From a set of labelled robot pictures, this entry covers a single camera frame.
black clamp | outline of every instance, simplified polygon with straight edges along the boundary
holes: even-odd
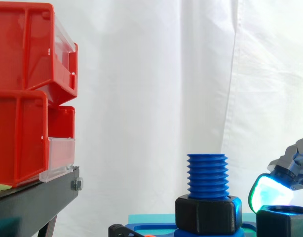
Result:
[[[109,237],[144,237],[143,235],[126,228],[120,224],[114,224],[109,227]]]

bolt thread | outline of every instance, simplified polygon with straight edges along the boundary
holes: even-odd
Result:
[[[224,154],[191,154],[188,190],[193,199],[228,199],[226,159]]]

stacked storage bins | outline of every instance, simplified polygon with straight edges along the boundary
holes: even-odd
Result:
[[[0,184],[72,171],[77,51],[52,5],[0,2]]]

black nut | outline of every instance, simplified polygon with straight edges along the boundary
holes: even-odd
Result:
[[[257,237],[303,237],[303,207],[263,206],[257,212]]]
[[[196,235],[232,235],[242,225],[241,200],[197,200],[183,195],[176,200],[176,225]]]

white fabric backdrop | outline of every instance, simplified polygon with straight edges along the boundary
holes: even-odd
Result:
[[[50,2],[79,45],[69,104],[85,182],[54,236],[174,213],[187,153],[226,153],[248,212],[256,176],[303,137],[303,0]]]

